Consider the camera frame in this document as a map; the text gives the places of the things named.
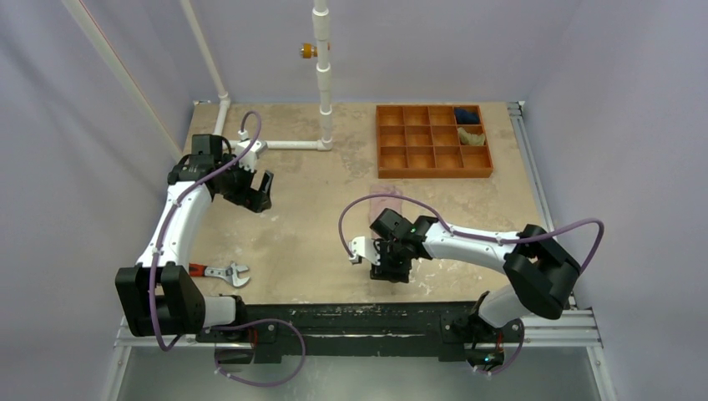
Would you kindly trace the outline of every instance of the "floor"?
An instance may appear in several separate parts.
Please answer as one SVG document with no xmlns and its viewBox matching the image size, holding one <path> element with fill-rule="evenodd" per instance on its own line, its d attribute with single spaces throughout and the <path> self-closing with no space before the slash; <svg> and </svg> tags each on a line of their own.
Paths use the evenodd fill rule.
<svg viewBox="0 0 708 401">
<path fill-rule="evenodd" d="M 246 303 L 430 302 L 474 300 L 508 283 L 497 272 L 458 261 L 414 261 L 410 283 L 375 282 L 368 277 L 367 264 L 349 263 L 336 231 L 341 210 L 380 183 L 394 184 L 404 195 L 428 203 L 456 226 L 511 231 L 538 224 L 506 104 L 480 106 L 494 164 L 490 178 L 379 180 L 376 105 L 336 104 L 331 152 L 269 150 L 262 156 L 259 171 L 275 174 L 272 209 L 253 214 L 217 196 L 203 220 L 191 261 L 246 264 L 250 282 L 234 290 L 219 279 L 200 278 L 197 286 L 207 295 L 239 294 Z M 249 109 L 263 117 L 262 140 L 320 136 L 318 104 L 237 104 L 230 109 L 224 136 L 236 138 L 241 116 Z M 197 105 L 190 135 L 211 133 L 217 113 L 216 104 Z M 247 126 L 253 132 L 253 121 Z M 403 212 L 409 220 L 426 214 L 409 204 Z M 368 225 L 365 201 L 347 215 L 346 238 L 368 236 Z"/>
</svg>

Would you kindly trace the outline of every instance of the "brown wooden organizer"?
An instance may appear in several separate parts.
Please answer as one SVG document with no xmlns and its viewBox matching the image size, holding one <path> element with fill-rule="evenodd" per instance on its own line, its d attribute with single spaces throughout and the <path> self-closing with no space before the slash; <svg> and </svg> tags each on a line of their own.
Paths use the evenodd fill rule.
<svg viewBox="0 0 708 401">
<path fill-rule="evenodd" d="M 479 125 L 460 125 L 453 108 L 479 115 Z M 463 145 L 458 127 L 486 134 L 475 105 L 377 106 L 378 178 L 487 178 L 492 174 L 488 141 Z"/>
</svg>

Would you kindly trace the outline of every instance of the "wrench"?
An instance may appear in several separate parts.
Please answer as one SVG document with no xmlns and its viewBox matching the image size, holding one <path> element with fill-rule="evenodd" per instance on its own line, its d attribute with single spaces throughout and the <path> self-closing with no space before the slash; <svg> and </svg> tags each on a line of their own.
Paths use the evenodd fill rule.
<svg viewBox="0 0 708 401">
<path fill-rule="evenodd" d="M 240 278 L 239 273 L 247 272 L 248 266 L 237 265 L 232 262 L 226 267 L 213 267 L 190 263 L 190 276 L 192 277 L 217 277 L 228 282 L 234 288 L 241 288 L 250 280 L 250 277 Z"/>
</svg>

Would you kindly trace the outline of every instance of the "beige table surface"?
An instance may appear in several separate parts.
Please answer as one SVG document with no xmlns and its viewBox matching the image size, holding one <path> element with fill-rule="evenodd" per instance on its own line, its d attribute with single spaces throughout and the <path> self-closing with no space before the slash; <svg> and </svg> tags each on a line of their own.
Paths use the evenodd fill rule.
<svg viewBox="0 0 708 401">
<path fill-rule="evenodd" d="M 261 157 L 255 185 L 264 170 L 275 174 L 272 209 L 254 214 L 217 196 L 202 221 L 191 261 L 246 264 L 250 282 L 235 290 L 219 279 L 197 278 L 197 286 L 206 295 L 239 294 L 247 304 L 464 301 L 503 286 L 508 282 L 503 275 L 459 261 L 413 261 L 408 284 L 372 281 L 367 263 L 349 263 L 336 231 L 341 210 L 381 182 L 435 207 L 457 226 L 511 231 L 538 224 L 506 105 L 480 105 L 494 163 L 490 178 L 379 180 L 376 105 L 336 104 L 331 152 L 268 150 Z M 263 117 L 262 140 L 320 136 L 318 104 L 233 105 L 224 136 L 236 139 L 240 119 L 249 109 Z M 191 135 L 212 132 L 217 113 L 216 104 L 195 107 L 185 151 Z M 252 133 L 253 119 L 247 127 Z M 368 200 L 350 211 L 344 225 L 347 240 L 370 235 L 368 212 Z M 415 220 L 424 212 L 404 203 L 403 213 Z"/>
</svg>

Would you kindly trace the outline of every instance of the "dark blue cloth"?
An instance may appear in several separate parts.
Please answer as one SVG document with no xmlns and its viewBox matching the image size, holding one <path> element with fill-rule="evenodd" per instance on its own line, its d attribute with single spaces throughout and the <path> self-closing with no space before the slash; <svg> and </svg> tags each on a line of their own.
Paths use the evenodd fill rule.
<svg viewBox="0 0 708 401">
<path fill-rule="evenodd" d="M 479 114 L 456 107 L 455 120 L 461 125 L 479 124 Z"/>
</svg>

